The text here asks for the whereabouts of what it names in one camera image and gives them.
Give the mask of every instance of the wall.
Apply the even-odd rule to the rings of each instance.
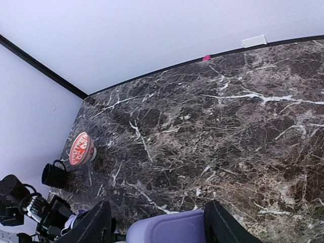
[[[324,34],[322,0],[0,0],[0,33],[92,93],[241,47]]]
[[[82,100],[0,45],[0,180],[16,175],[45,198],[41,184],[46,163],[58,159]],[[3,227],[35,233],[36,224]]]

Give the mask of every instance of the mug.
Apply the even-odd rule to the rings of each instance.
[[[64,169],[56,167],[55,164],[59,163]],[[68,172],[64,163],[60,160],[55,160],[53,164],[47,164],[43,170],[42,183],[51,187],[63,189],[67,182]]]

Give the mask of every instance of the red and white cup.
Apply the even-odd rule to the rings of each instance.
[[[73,166],[84,165],[93,161],[97,155],[92,138],[86,133],[80,133],[72,144],[70,150],[70,164]]]

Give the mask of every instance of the marble countertop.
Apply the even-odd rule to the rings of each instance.
[[[324,41],[230,54],[139,78],[82,105],[61,159],[74,210],[111,203],[118,229],[219,200],[265,242],[323,242]]]

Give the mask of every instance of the purple block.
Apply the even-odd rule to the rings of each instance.
[[[160,215],[137,221],[127,243],[206,243],[203,210]]]

